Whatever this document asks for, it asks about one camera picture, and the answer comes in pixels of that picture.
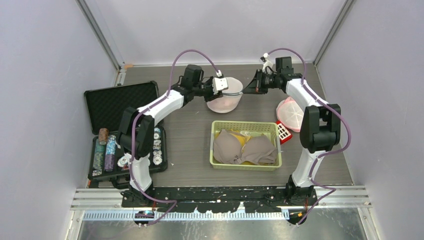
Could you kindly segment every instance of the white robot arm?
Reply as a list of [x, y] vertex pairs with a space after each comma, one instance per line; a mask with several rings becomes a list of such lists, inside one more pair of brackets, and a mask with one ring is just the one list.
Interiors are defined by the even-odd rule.
[[286, 192], [288, 199], [293, 195], [310, 196], [314, 185], [311, 179], [315, 178], [324, 158], [319, 156], [331, 151], [340, 141], [340, 119], [322, 104], [338, 113], [341, 110], [339, 105], [329, 104], [320, 98], [301, 74], [294, 73], [291, 57], [276, 58], [276, 71], [271, 69], [273, 64], [268, 57], [266, 53], [261, 58], [264, 62], [263, 68], [256, 71], [243, 93], [266, 94], [268, 89], [281, 89], [303, 109], [304, 116], [299, 134], [303, 149], [297, 168], [286, 184]]
[[[158, 98], [157, 100], [153, 101], [149, 105], [154, 104], [155, 102], [159, 101], [159, 99], [163, 97], [164, 96]], [[164, 119], [170, 113], [182, 108], [183, 104], [184, 104], [184, 96], [181, 95], [181, 93], [178, 91], [171, 90], [166, 100], [160, 102], [155, 107], [148, 109], [148, 111], [144, 115], [151, 116], [154, 119], [154, 125], [156, 126], [160, 121], [162, 121], [162, 119]], [[137, 108], [137, 112], [140, 113], [146, 108], [149, 108], [149, 107], [148, 106], [139, 107]], [[127, 159], [130, 159], [131, 154], [125, 153], [125, 157]], [[141, 190], [143, 191], [146, 191], [152, 185], [152, 178], [150, 177], [150, 173], [149, 173], [149, 165], [150, 165], [149, 157], [150, 157], [150, 154], [148, 153], [145, 156], [140, 156], [139, 159], [135, 158], [134, 161], [130, 163], [132, 164], [132, 168], [134, 169], [133, 171], [134, 178], [137, 179], [137, 182], [141, 186]], [[137, 189], [137, 186], [134, 183], [134, 179], [131, 179], [129, 181], [129, 184], [134, 189]]]

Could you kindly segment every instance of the bra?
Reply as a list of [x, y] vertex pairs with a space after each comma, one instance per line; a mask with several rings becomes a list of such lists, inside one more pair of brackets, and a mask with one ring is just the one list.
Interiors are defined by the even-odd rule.
[[241, 164], [251, 162], [255, 165], [273, 164], [277, 158], [277, 149], [265, 135], [248, 139], [238, 132], [221, 130], [213, 140], [213, 157], [223, 164]]

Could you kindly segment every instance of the wooden table surface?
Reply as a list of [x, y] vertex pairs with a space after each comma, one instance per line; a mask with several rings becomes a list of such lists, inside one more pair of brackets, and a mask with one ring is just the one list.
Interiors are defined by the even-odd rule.
[[[301, 64], [293, 66], [296, 73], [303, 72]], [[260, 64], [218, 66], [225, 76], [240, 80], [244, 86], [252, 80], [256, 69], [261, 67]], [[215, 75], [211, 66], [202, 68], [205, 76]], [[185, 66], [176, 67], [173, 83], [177, 82], [184, 69]], [[127, 70], [124, 84], [156, 81], [162, 95], [168, 89], [170, 71], [169, 66], [132, 67]], [[308, 64], [306, 80], [324, 98], [312, 64]], [[265, 95], [245, 94], [235, 110], [220, 114], [209, 110], [202, 97], [196, 97], [183, 108], [174, 111], [164, 119], [168, 169], [152, 174], [153, 184], [157, 187], [285, 185], [301, 156], [302, 145], [298, 133], [292, 132], [292, 139], [281, 145], [282, 166], [275, 171], [214, 169], [209, 163], [213, 121], [275, 122], [276, 107], [285, 98], [287, 95], [278, 89], [270, 89]], [[343, 154], [326, 156], [315, 179], [326, 185], [351, 184], [352, 179]]]

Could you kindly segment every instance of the black case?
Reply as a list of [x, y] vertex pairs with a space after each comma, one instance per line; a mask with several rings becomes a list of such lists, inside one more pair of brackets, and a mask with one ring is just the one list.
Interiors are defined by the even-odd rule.
[[[92, 149], [90, 156], [90, 169], [88, 171], [88, 179], [90, 188], [97, 188], [99, 182], [110, 181], [117, 189], [128, 188], [130, 180], [129, 170], [122, 170], [118, 167], [118, 160], [124, 156], [122, 149], [116, 148], [115, 151], [115, 166], [113, 171], [106, 172], [102, 170], [102, 174], [93, 176], [93, 158], [96, 146], [96, 140], [99, 138], [99, 130], [107, 128], [109, 135], [118, 133], [119, 125], [123, 112], [126, 108], [139, 108], [145, 106], [159, 97], [158, 85], [155, 81], [138, 83], [133, 85], [122, 85], [97, 90], [88, 90], [84, 92], [85, 101], [87, 103], [88, 114], [91, 123], [91, 131], [96, 135], [92, 140]], [[160, 122], [156, 127], [160, 129], [161, 136], [161, 151], [162, 163], [159, 165], [153, 164], [153, 149], [150, 154], [150, 173], [163, 172], [168, 168], [167, 148], [166, 148], [166, 133]]]

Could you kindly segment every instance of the green plastic basket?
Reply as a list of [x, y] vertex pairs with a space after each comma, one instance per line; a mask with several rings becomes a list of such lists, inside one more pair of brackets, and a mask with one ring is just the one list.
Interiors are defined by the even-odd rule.
[[[235, 132], [248, 131], [253, 137], [265, 135], [277, 148], [277, 159], [273, 165], [243, 165], [243, 164], [223, 164], [214, 158], [214, 139], [221, 130], [232, 130]], [[281, 147], [278, 138], [278, 126], [274, 122], [254, 122], [254, 121], [214, 121], [212, 122], [212, 132], [210, 133], [210, 157], [209, 161], [214, 169], [232, 170], [253, 170], [253, 171], [275, 171], [281, 167]]]

